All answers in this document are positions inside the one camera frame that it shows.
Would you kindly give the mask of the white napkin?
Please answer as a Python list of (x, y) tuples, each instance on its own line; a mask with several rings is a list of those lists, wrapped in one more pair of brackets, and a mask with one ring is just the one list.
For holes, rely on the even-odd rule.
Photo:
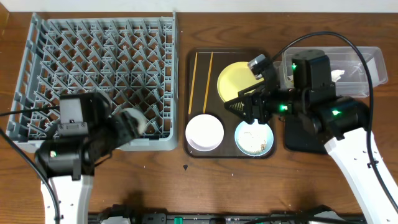
[(341, 79), (341, 76), (344, 74), (345, 74), (344, 70), (332, 70), (331, 71), (331, 80), (336, 83), (338, 80)]

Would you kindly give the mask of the yellow round plate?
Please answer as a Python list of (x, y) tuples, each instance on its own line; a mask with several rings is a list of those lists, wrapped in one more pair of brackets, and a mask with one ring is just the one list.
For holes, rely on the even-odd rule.
[(225, 67), (217, 81), (218, 94), (223, 102), (238, 97), (238, 92), (253, 86), (262, 80), (256, 80), (248, 67), (248, 62), (235, 62)]

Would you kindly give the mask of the white pink bowl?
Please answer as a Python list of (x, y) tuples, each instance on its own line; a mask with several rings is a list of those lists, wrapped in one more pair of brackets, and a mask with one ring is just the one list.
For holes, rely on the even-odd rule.
[(215, 116), (200, 114), (188, 122), (185, 138), (188, 144), (197, 151), (212, 151), (223, 141), (224, 127)]

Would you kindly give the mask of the light blue bowl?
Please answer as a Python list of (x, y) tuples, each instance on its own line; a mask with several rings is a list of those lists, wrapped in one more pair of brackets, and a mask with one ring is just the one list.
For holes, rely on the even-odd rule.
[(252, 124), (242, 121), (235, 130), (234, 140), (245, 155), (260, 157), (271, 152), (274, 133), (268, 124), (259, 124), (256, 119)]

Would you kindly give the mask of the wooden chopstick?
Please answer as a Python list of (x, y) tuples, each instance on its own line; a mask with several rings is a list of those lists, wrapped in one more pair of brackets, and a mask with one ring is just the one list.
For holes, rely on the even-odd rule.
[(211, 80), (212, 64), (213, 64), (213, 52), (211, 52), (211, 55), (210, 55), (210, 62), (209, 62), (209, 67), (208, 67), (208, 75), (207, 75), (207, 79), (206, 79), (205, 97), (204, 97), (203, 110), (202, 110), (203, 114), (206, 113), (206, 106), (207, 106), (207, 101), (208, 101), (208, 92), (209, 92), (209, 86), (210, 86), (210, 80)]
[(197, 60), (198, 60), (198, 53), (195, 54), (195, 61), (193, 66), (193, 73), (192, 73), (192, 85), (191, 85), (191, 92), (190, 92), (190, 101), (188, 106), (188, 114), (192, 112), (192, 104), (193, 104), (193, 95), (195, 89), (195, 79), (196, 79), (196, 72), (197, 72)]

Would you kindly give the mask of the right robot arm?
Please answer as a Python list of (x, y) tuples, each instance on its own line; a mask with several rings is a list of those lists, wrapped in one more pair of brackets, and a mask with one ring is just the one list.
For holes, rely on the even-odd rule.
[(271, 82), (274, 68), (260, 55), (248, 64), (264, 81), (238, 93), (224, 107), (252, 124), (272, 115), (296, 118), (296, 138), (309, 140), (309, 152), (326, 153), (349, 183), (368, 223), (397, 223), (397, 184), (379, 155), (371, 131), (370, 105), (338, 96), (331, 78), (330, 59), (310, 49), (292, 57), (294, 87), (283, 90)]

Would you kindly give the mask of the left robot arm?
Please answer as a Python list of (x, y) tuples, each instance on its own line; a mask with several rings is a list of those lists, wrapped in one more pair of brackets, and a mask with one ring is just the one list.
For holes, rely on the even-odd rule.
[(112, 114), (101, 93), (63, 95), (59, 108), (58, 139), (44, 141), (35, 152), (35, 164), (46, 177), (41, 186), (45, 222), (88, 223), (95, 167), (141, 137), (147, 120), (134, 108)]

